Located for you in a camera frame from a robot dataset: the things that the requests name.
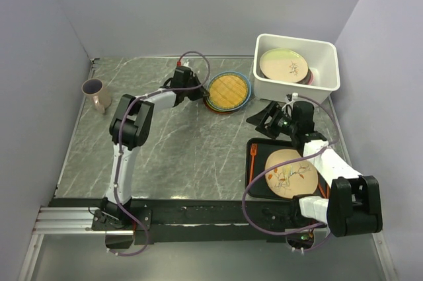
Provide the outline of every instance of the orange fork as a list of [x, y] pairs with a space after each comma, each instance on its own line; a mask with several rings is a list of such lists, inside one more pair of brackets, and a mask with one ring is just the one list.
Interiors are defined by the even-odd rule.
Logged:
[[250, 182], [252, 181], [252, 172], [254, 170], [254, 158], [257, 155], [257, 143], [253, 143], [250, 148], [250, 155], [251, 155], [251, 167], [250, 167]]

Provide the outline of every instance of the gray wall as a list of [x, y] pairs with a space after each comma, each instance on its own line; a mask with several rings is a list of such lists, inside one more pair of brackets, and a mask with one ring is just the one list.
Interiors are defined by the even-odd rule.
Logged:
[[55, 0], [0, 0], [0, 280], [52, 197], [89, 59]]
[[59, 0], [90, 57], [253, 55], [261, 33], [334, 42], [358, 0]]
[[423, 277], [422, 20], [422, 0], [360, 0], [336, 42], [336, 112], [353, 165], [379, 179], [401, 280]]

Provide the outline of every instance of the countertop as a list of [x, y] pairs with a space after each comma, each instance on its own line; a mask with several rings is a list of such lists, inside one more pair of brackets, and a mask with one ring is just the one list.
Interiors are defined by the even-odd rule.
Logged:
[[[190, 67], [206, 72], [201, 58], [189, 58]], [[211, 76], [238, 71], [252, 82], [252, 58], [211, 58]], [[92, 76], [103, 80], [112, 105], [98, 113], [85, 101], [56, 190], [57, 198], [102, 198], [112, 172], [113, 149], [108, 127], [120, 97], [143, 95], [159, 88], [173, 75], [176, 58], [102, 58], [93, 63]], [[246, 143], [264, 138], [245, 120], [269, 102], [254, 97], [242, 110], [218, 115], [201, 101], [188, 99], [153, 117], [149, 138], [135, 165], [132, 192], [136, 198], [239, 200], [245, 178]], [[323, 103], [332, 112], [330, 102]], [[335, 135], [330, 118], [315, 111], [316, 129], [328, 139]], [[344, 157], [342, 146], [335, 150]]]

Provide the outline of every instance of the cable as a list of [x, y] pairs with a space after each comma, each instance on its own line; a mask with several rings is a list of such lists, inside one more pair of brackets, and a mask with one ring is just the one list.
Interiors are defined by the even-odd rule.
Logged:
[[206, 75], [206, 77], [204, 78], [204, 81], [201, 84], [199, 84], [198, 86], [195, 86], [195, 87], [161, 89], [161, 90], [158, 90], [158, 91], [153, 91], [152, 93], [149, 93], [147, 95], [143, 95], [143, 96], [137, 97], [137, 98], [135, 98], [130, 103], [130, 105], [126, 109], [125, 114], [124, 114], [124, 116], [122, 118], [122, 122], [120, 123], [119, 135], [118, 135], [118, 144], [119, 144], [119, 153], [120, 153], [120, 155], [118, 157], [118, 161], [117, 161], [117, 164], [116, 164], [116, 173], [114, 175], [113, 195], [114, 195], [114, 199], [116, 200], [116, 203], [117, 203], [118, 207], [121, 209], [121, 211], [123, 211], [123, 213], [125, 213], [125, 215], [127, 215], [134, 222], [136, 222], [136, 224], [138, 224], [142, 228], [142, 230], [144, 230], [144, 232], [145, 232], [145, 245], [140, 250], [134, 251], [133, 253], [120, 253], [118, 251], [115, 251], [113, 249], [110, 249], [110, 252], [113, 253], [113, 254], [115, 254], [116, 256], [120, 256], [120, 257], [136, 256], [136, 255], [142, 253], [147, 248], [147, 246], [149, 244], [149, 240], [150, 240], [149, 239], [150, 238], [149, 232], [148, 232], [148, 229], [146, 228], [146, 226], [141, 221], [139, 221], [135, 216], [133, 216], [129, 211], [127, 211], [125, 209], [125, 207], [120, 202], [119, 196], [118, 196], [118, 179], [119, 179], [119, 174], [120, 174], [120, 165], [122, 164], [122, 155], [124, 153], [123, 150], [122, 150], [122, 134], [123, 134], [123, 129], [124, 129], [126, 118], [128, 117], [128, 114], [130, 113], [132, 107], [134, 107], [134, 105], [138, 101], [140, 101], [140, 100], [148, 99], [148, 98], [150, 98], [152, 96], [155, 96], [155, 95], [158, 95], [158, 94], [161, 94], [161, 93], [169, 93], [171, 91], [172, 92], [175, 92], [175, 91], [192, 91], [194, 89], [197, 89], [197, 88], [200, 88], [200, 87], [204, 86], [204, 84], [207, 83], [207, 81], [208, 81], [208, 79], [210, 77], [210, 62], [205, 57], [205, 55], [203, 55], [203, 54], [201, 54], [200, 52], [197, 52], [197, 51], [188, 51], [188, 52], [183, 53], [179, 57], [179, 60], [177, 61], [176, 64], [177, 65], [180, 65], [182, 58], [184, 56], [186, 56], [187, 54], [192, 54], [192, 53], [198, 54], [199, 56], [201, 56], [203, 58], [203, 60], [206, 62], [206, 65], [207, 65], [207, 75]]
[[[290, 161], [286, 161], [286, 162], [282, 162], [282, 163], [278, 163], [277, 165], [274, 165], [273, 167], [270, 167], [269, 169], [266, 169], [266, 170], [264, 170], [263, 172], [261, 172], [259, 175], [257, 175], [248, 185], [247, 185], [247, 187], [245, 188], [245, 191], [244, 191], [244, 194], [243, 194], [243, 198], [242, 198], [242, 201], [241, 201], [241, 206], [242, 206], [242, 209], [243, 209], [243, 214], [244, 214], [244, 217], [245, 217], [245, 219], [250, 223], [250, 225], [251, 226], [253, 226], [255, 229], [257, 229], [257, 230], [259, 230], [259, 231], [261, 231], [262, 233], [267, 233], [268, 235], [273, 235], [273, 236], [285, 236], [285, 235], [289, 235], [289, 234], [291, 234], [291, 233], [298, 233], [298, 232], [300, 232], [300, 231], [303, 231], [303, 230], [306, 230], [306, 229], [310, 229], [310, 228], [315, 228], [315, 227], [319, 227], [319, 226], [322, 226], [322, 225], [324, 225], [323, 223], [314, 223], [313, 225], [308, 225], [308, 226], [305, 226], [305, 227], [301, 227], [301, 228], [297, 228], [297, 229], [293, 229], [293, 230], [291, 230], [291, 231], [288, 231], [288, 232], [281, 232], [281, 231], [270, 231], [270, 230], [267, 230], [267, 229], [264, 229], [264, 228], [262, 228], [262, 227], [260, 227], [260, 226], [258, 226], [258, 225], [256, 225], [251, 219], [250, 219], [250, 217], [249, 217], [249, 215], [247, 214], [247, 208], [246, 208], [246, 197], [247, 197], [247, 194], [248, 194], [248, 191], [251, 189], [251, 187], [255, 184], [255, 183], [257, 183], [257, 181], [258, 180], [260, 180], [262, 177], [264, 177], [265, 175], [266, 175], [266, 173], [269, 173], [270, 171], [272, 171], [272, 170], [274, 170], [275, 168], [277, 168], [277, 167], [283, 167], [284, 165], [288, 165], [288, 164], [291, 164], [291, 163], [295, 163], [295, 162], [300, 162], [300, 161], [304, 161], [304, 160], [308, 160], [308, 159], [311, 159], [311, 158], [313, 158], [313, 157], [316, 157], [316, 156], [318, 156], [318, 155], [320, 155], [320, 154], [322, 154], [323, 152], [325, 152], [325, 150], [330, 146], [330, 145], [332, 145], [332, 144], [335, 144], [336, 142], [338, 142], [339, 141], [339, 139], [340, 139], [340, 134], [339, 134], [339, 130], [338, 130], [338, 126], [336, 125], [336, 121], [335, 121], [335, 119], [334, 119], [334, 117], [329, 113], [329, 111], [327, 111], [320, 103], [318, 103], [317, 101], [315, 101], [315, 100], [313, 100], [313, 99], [311, 99], [311, 98], [309, 98], [309, 97], [306, 97], [306, 96], [301, 96], [301, 95], [298, 95], [298, 97], [299, 98], [303, 98], [303, 99], [305, 99], [305, 100], [307, 100], [307, 101], [310, 101], [310, 102], [312, 102], [313, 104], [316, 104], [317, 106], [319, 106], [320, 108], [322, 108], [326, 113], [327, 113], [327, 115], [329, 116], [329, 118], [332, 120], [332, 123], [334, 124], [334, 126], [335, 126], [335, 129], [336, 129], [336, 137], [335, 137], [335, 139], [333, 139], [332, 141], [330, 141], [329, 143], [328, 143], [328, 145], [326, 146], [326, 147], [323, 147], [322, 149], [320, 149], [318, 152], [316, 152], [316, 153], [314, 153], [314, 154], [311, 154], [311, 155], [308, 155], [308, 156], [306, 156], [306, 157], [300, 157], [300, 158], [298, 158], [298, 159], [292, 159], [292, 160], [290, 160]], [[287, 104], [285, 104], [285, 106], [282, 108], [282, 110], [287, 106], [287, 105], [289, 105], [289, 104], [291, 104], [291, 102], [289, 102], [289, 103], [287, 103]]]
[[277, 167], [283, 167], [284, 165], [288, 165], [288, 164], [291, 164], [291, 163], [295, 163], [295, 162], [300, 162], [300, 161], [304, 161], [304, 160], [307, 160], [307, 159], [311, 159], [312, 157], [316, 157], [316, 156], [322, 154], [326, 150], [326, 148], [327, 147], [323, 147], [322, 149], [320, 149], [319, 152], [316, 152], [314, 154], [308, 155], [306, 157], [299, 157], [298, 159], [293, 159], [293, 160], [285, 161], [285, 162], [282, 162], [282, 163], [278, 163], [277, 165], [274, 165], [273, 167], [270, 167], [270, 168], [264, 170], [259, 175], [257, 175], [255, 178], [253, 178], [253, 180], [245, 188], [245, 191], [244, 191], [244, 194], [243, 194], [243, 199], [241, 200], [241, 206], [242, 206], [242, 209], [243, 209], [244, 217], [250, 223], [250, 225], [252, 225], [258, 231], [261, 231], [262, 233], [267, 233], [268, 235], [273, 235], [273, 236], [286, 236], [286, 235], [289, 235], [291, 233], [299, 233], [300, 231], [303, 231], [303, 230], [306, 230], [306, 229], [309, 229], [309, 228], [315, 228], [315, 227], [319, 227], [319, 226], [324, 225], [323, 223], [314, 223], [313, 225], [308, 225], [308, 226], [305, 226], [305, 227], [293, 229], [293, 230], [287, 231], [287, 232], [285, 232], [285, 231], [271, 231], [271, 230], [264, 229], [264, 228], [258, 226], [257, 224], [255, 224], [250, 219], [249, 215], [247, 214], [247, 208], [246, 208], [246, 205], [245, 205], [245, 202], [246, 202], [245, 198], [247, 197], [247, 193], [251, 189], [251, 187], [255, 183], [257, 183], [257, 181], [259, 179], [261, 179], [264, 175], [266, 175], [267, 173], [269, 173], [273, 169], [275, 169]]
[[335, 117], [324, 106], [322, 106], [321, 103], [319, 103], [319, 102], [317, 102], [317, 101], [315, 101], [315, 100], [313, 100], [313, 99], [311, 99], [309, 97], [306, 97], [306, 96], [298, 95], [298, 97], [299, 98], [302, 98], [302, 99], [305, 99], [305, 100], [307, 100], [309, 102], [312, 102], [313, 104], [315, 104], [318, 107], [320, 107], [321, 109], [323, 109], [324, 112], [326, 112], [326, 114], [329, 116], [330, 120], [332, 121], [332, 123], [333, 123], [333, 125], [335, 127], [335, 131], [336, 131], [336, 137], [332, 141], [329, 141], [329, 146], [335, 144], [336, 142], [338, 142], [339, 139], [340, 139], [340, 134], [339, 134], [338, 126], [336, 125]]
[[308, 248], [308, 249], [304, 249], [304, 252], [308, 252], [308, 251], [312, 251], [315, 250], [317, 248], [319, 248], [321, 245], [323, 245], [324, 243], [326, 243], [330, 237], [332, 237], [332, 233], [329, 231], [328, 235], [317, 245], [315, 245], [314, 247]]

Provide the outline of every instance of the beige plate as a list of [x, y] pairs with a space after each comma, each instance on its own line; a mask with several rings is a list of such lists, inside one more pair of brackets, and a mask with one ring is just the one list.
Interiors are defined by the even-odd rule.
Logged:
[[301, 55], [285, 48], [276, 48], [264, 53], [260, 58], [260, 68], [267, 78], [286, 83], [298, 83], [305, 78], [309, 70]]
[[[301, 157], [294, 149], [273, 152], [266, 161], [266, 169], [273, 165]], [[278, 167], [266, 174], [267, 185], [273, 193], [283, 198], [312, 194], [316, 191], [319, 176], [316, 168], [308, 161], [295, 162]]]

